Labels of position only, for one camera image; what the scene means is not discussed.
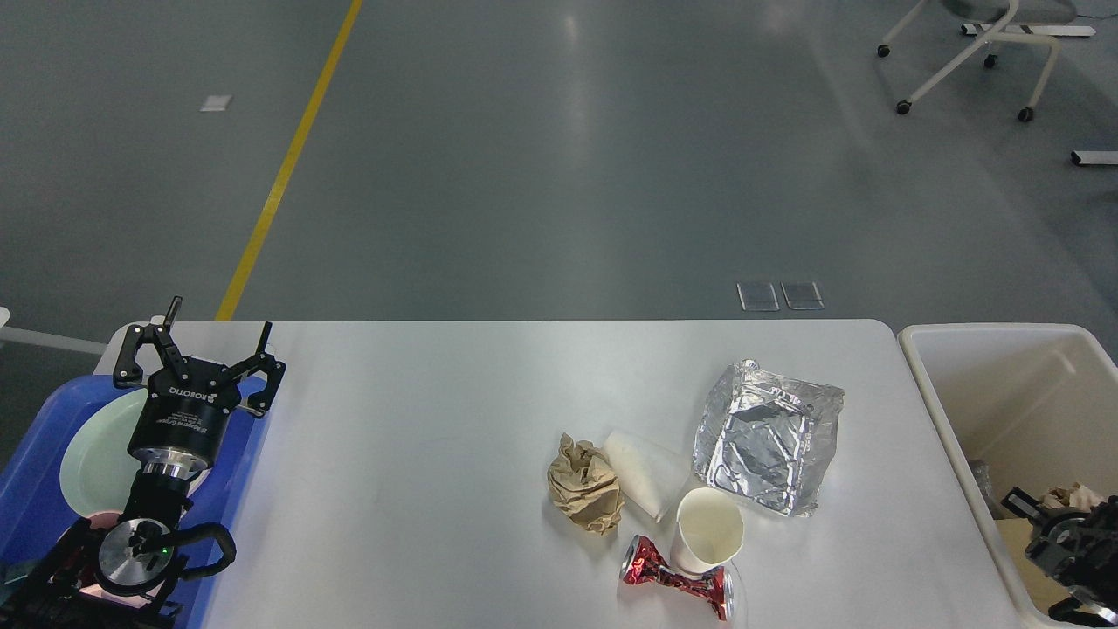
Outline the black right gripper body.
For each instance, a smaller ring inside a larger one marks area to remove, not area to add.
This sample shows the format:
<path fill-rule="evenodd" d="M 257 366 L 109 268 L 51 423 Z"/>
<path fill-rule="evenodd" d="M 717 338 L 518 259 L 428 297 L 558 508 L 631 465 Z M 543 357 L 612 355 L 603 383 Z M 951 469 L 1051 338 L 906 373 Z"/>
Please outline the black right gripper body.
<path fill-rule="evenodd" d="M 1114 496 L 1090 511 L 1032 509 L 1027 520 L 1033 534 L 1024 554 L 1084 604 L 1114 604 L 1117 598 L 1115 515 Z"/>

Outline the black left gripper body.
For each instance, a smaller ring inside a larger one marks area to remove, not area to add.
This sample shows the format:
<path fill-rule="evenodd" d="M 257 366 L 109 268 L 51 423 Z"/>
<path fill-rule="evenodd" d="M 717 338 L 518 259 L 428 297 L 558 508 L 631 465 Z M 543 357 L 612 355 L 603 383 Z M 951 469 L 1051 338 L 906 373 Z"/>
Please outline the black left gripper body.
<path fill-rule="evenodd" d="M 214 467 L 241 399 L 243 378 L 228 374 L 231 368 L 222 363 L 187 358 L 183 373 L 164 366 L 148 379 L 148 397 L 127 442 L 140 473 L 192 480 Z"/>

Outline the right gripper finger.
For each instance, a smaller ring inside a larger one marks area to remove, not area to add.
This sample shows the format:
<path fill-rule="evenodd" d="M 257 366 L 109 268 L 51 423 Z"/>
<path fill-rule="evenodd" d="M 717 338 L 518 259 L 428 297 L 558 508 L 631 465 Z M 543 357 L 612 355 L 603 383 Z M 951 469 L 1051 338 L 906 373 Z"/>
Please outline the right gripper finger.
<path fill-rule="evenodd" d="M 1012 488 L 1001 499 L 1001 506 L 1010 509 L 1018 518 L 1027 520 L 1034 528 L 1051 527 L 1052 522 L 1055 522 L 1059 516 L 1058 511 L 1046 508 L 1041 501 L 1022 488 Z"/>
<path fill-rule="evenodd" d="M 1069 597 L 1046 609 L 1046 617 L 1065 625 L 1117 625 L 1117 589 L 1090 591 L 1087 588 L 1070 588 L 1067 592 Z"/>

